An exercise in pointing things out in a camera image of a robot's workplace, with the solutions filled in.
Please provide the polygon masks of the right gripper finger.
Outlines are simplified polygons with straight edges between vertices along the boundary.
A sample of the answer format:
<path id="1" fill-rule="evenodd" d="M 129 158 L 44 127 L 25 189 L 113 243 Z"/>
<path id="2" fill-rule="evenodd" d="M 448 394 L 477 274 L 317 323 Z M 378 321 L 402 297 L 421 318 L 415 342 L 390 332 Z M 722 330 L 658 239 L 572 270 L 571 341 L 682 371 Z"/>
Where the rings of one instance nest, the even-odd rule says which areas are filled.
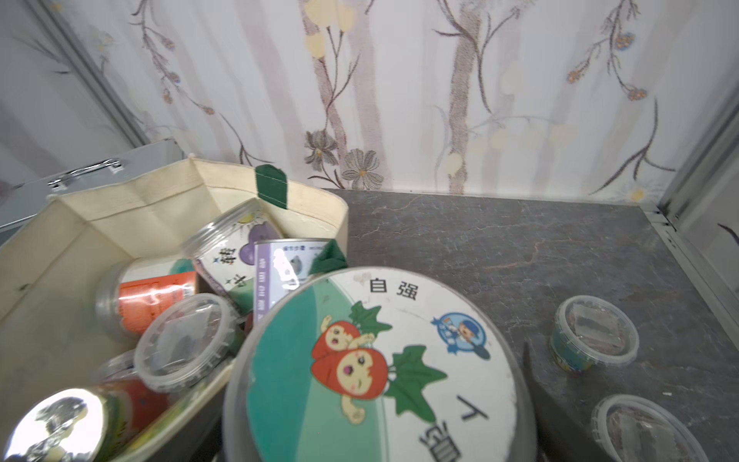
<path id="1" fill-rule="evenodd" d="M 612 458 L 535 380 L 528 344 L 523 345 L 522 372 L 533 404 L 538 444 L 548 460 L 611 462 Z"/>

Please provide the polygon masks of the orange sunflower seed cup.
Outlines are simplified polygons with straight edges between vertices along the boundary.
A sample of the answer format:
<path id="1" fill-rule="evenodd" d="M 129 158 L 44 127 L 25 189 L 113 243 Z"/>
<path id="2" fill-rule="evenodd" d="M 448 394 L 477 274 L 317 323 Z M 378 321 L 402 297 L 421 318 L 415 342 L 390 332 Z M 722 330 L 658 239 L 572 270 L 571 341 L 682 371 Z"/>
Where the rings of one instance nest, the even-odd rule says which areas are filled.
<path id="1" fill-rule="evenodd" d="M 591 416 L 595 441 L 615 461 L 708 462 L 697 438 L 658 404 L 633 395 L 601 400 Z"/>

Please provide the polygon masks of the clear lid green seed cup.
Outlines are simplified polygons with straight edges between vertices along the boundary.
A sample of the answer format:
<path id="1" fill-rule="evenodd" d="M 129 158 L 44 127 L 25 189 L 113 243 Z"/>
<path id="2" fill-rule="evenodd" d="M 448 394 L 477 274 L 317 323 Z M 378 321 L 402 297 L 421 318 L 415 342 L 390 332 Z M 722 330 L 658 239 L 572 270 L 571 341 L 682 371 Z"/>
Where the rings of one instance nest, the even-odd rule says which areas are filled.
<path id="1" fill-rule="evenodd" d="M 595 296 L 572 296 L 558 307 L 550 353 L 564 371 L 583 373 L 595 366 L 625 367 L 638 354 L 634 323 L 612 303 Z"/>

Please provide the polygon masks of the large strawberry label jar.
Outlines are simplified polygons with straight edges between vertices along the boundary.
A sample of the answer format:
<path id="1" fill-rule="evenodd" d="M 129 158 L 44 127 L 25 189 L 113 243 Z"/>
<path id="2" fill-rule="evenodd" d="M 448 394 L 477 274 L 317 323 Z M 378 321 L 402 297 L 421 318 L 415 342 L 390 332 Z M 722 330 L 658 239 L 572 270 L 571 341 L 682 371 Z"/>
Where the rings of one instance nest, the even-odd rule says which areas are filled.
<path id="1" fill-rule="evenodd" d="M 465 296 L 383 267 L 320 276 L 239 352 L 229 461 L 532 461 L 536 423 L 502 333 Z"/>

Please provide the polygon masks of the cream canvas tote bag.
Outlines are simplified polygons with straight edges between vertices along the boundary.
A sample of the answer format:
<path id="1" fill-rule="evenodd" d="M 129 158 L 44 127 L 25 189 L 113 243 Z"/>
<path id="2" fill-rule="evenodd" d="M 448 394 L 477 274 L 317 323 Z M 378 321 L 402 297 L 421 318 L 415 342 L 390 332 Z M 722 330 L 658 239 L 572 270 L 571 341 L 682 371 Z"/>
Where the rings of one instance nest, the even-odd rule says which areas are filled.
<path id="1" fill-rule="evenodd" d="M 292 180 L 267 187 L 266 167 L 190 159 L 117 185 L 63 194 L 1 246 L 1 461 L 22 417 L 43 398 L 86 388 L 104 360 L 132 346 L 95 319 L 96 284 L 114 264 L 170 256 L 218 216 L 252 198 L 294 238 L 335 239 L 348 253 L 348 204 Z M 175 404 L 110 461 L 211 461 L 233 367 Z"/>

